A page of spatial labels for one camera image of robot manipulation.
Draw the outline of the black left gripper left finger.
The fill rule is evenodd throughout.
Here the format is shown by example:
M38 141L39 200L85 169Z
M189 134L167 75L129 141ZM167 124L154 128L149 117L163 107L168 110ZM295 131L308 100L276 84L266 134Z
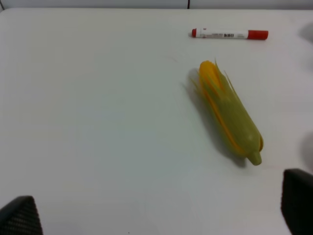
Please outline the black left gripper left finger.
M35 200L19 196L0 209L0 235L43 235Z

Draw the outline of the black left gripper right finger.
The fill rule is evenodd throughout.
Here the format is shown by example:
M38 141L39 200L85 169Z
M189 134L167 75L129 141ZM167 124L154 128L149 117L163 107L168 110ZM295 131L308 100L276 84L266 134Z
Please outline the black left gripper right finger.
M300 169L283 174L281 212L293 235L313 233L313 176Z

